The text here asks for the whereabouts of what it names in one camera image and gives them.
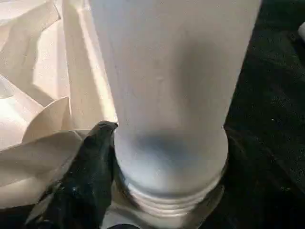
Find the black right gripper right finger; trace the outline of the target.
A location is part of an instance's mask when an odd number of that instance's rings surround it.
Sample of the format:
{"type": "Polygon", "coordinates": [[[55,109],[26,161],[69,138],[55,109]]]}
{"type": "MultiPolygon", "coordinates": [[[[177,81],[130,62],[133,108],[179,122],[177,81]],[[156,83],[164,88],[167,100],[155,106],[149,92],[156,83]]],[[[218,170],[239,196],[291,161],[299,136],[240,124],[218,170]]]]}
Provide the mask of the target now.
{"type": "Polygon", "coordinates": [[[247,132],[226,130],[227,217],[233,229],[303,229],[305,192],[271,151],[247,132]]]}

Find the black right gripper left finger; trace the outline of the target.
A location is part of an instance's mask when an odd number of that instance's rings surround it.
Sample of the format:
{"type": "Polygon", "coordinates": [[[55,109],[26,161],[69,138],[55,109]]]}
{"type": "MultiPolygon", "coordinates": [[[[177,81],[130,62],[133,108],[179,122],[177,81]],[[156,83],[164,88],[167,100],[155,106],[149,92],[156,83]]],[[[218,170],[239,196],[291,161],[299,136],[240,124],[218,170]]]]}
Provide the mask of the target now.
{"type": "Polygon", "coordinates": [[[111,204],[113,134],[117,123],[99,122],[43,192],[25,229],[98,229],[111,204]]]}

